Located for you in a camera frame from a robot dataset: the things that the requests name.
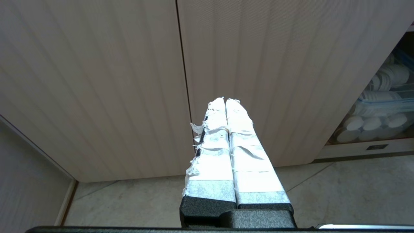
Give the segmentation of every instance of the white disc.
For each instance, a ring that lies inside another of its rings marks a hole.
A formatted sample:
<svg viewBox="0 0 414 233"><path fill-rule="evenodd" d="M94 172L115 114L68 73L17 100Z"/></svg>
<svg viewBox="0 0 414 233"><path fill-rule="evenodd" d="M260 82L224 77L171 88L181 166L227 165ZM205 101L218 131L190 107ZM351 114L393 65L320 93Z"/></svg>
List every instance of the white disc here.
<svg viewBox="0 0 414 233"><path fill-rule="evenodd" d="M404 113L398 113L386 119L387 125L390 128L397 128L407 122L407 117Z"/></svg>
<svg viewBox="0 0 414 233"><path fill-rule="evenodd" d="M380 118L379 117L371 117L371 118L367 118L363 121L362 128L364 130L370 131L370 130L377 129L380 126L381 126Z"/></svg>
<svg viewBox="0 0 414 233"><path fill-rule="evenodd" d="M357 130L363 125L363 119L360 116L351 116L344 122L344 127L348 131Z"/></svg>
<svg viewBox="0 0 414 233"><path fill-rule="evenodd" d="M340 128L336 133L336 140L340 143L352 142L353 140L357 139L361 131L359 130L346 130L344 128Z"/></svg>

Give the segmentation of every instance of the plastic storage container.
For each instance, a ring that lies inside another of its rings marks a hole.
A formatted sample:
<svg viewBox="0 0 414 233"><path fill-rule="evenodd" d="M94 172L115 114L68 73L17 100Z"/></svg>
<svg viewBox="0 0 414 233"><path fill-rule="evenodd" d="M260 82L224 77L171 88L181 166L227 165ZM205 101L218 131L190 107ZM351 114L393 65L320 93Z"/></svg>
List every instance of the plastic storage container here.
<svg viewBox="0 0 414 233"><path fill-rule="evenodd" d="M414 59L396 48L333 133L330 143L402 138L414 123Z"/></svg>

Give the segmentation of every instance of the floor tile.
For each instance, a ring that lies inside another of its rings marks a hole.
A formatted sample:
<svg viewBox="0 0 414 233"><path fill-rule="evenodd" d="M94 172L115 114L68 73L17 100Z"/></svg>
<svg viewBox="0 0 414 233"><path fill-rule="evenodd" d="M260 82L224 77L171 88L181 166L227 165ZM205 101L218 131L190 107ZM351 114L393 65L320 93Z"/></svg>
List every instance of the floor tile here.
<svg viewBox="0 0 414 233"><path fill-rule="evenodd" d="M314 163L306 165L296 165L288 167L277 167L275 168L277 177L283 185L285 191L288 191L320 172L331 163Z"/></svg>
<svg viewBox="0 0 414 233"><path fill-rule="evenodd" d="M123 180L72 202L66 226L180 227L184 176Z"/></svg>
<svg viewBox="0 0 414 233"><path fill-rule="evenodd" d="M116 181L105 181L105 182L93 182L93 183L79 183L73 197L74 200L92 194L96 191L99 191L106 186L109 186Z"/></svg>
<svg viewBox="0 0 414 233"><path fill-rule="evenodd" d="M337 162L288 192L299 227L414 224L414 156Z"/></svg>

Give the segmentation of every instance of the light wood panel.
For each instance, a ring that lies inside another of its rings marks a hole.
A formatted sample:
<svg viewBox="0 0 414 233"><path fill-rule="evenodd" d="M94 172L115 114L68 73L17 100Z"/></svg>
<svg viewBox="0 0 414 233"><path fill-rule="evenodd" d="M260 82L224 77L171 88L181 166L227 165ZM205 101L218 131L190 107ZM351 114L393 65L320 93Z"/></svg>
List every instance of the light wood panel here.
<svg viewBox="0 0 414 233"><path fill-rule="evenodd" d="M73 181L0 121L1 232L59 223Z"/></svg>
<svg viewBox="0 0 414 233"><path fill-rule="evenodd" d="M273 165L311 162L413 21L414 2L178 1L190 108L241 100Z"/></svg>
<svg viewBox="0 0 414 233"><path fill-rule="evenodd" d="M175 1L15 0L1 12L0 114L82 182L185 173Z"/></svg>

